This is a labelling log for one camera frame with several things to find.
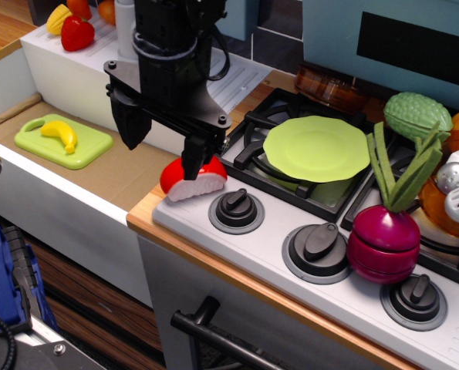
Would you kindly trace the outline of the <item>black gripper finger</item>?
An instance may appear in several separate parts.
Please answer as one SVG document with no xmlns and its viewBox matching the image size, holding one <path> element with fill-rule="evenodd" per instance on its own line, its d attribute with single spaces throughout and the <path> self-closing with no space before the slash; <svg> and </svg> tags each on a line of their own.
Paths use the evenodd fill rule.
<svg viewBox="0 0 459 370">
<path fill-rule="evenodd" d="M 110 89 L 110 102 L 120 137 L 129 150 L 134 150 L 150 132 L 152 119 L 138 99 L 128 96 L 119 87 Z"/>
<path fill-rule="evenodd" d="M 184 140 L 184 150 L 181 154 L 181 166 L 185 180 L 196 180 L 199 171 L 209 164 L 214 155 L 214 147 L 207 136 L 190 136 Z"/>
</svg>

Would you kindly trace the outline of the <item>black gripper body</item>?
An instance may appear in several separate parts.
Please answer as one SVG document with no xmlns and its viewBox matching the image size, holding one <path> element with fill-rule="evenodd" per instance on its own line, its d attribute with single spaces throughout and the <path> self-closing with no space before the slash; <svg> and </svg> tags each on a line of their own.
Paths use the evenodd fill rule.
<svg viewBox="0 0 459 370">
<path fill-rule="evenodd" d="M 223 79 L 230 68 L 222 35 L 205 35 L 184 51 L 168 55 L 135 37 L 136 63 L 110 60 L 103 69 L 110 78 L 106 94 L 119 87 L 140 101 L 143 111 L 158 123 L 181 134 L 207 136 L 214 151 L 224 148 L 228 114 L 208 93 L 208 82 Z"/>
</svg>

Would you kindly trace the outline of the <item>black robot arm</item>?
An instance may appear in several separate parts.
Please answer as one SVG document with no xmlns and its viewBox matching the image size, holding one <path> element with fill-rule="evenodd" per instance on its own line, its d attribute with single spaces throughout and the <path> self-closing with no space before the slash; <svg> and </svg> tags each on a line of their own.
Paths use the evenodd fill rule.
<svg viewBox="0 0 459 370">
<path fill-rule="evenodd" d="M 123 142 L 134 149 L 153 122 L 184 136 L 181 166 L 195 180 L 203 165 L 223 151 L 231 119 L 210 96 L 207 84 L 224 78 L 226 61 L 210 74 L 212 42 L 224 46 L 216 23 L 223 1 L 136 1 L 131 41 L 138 62 L 109 61 L 110 98 Z"/>
</svg>

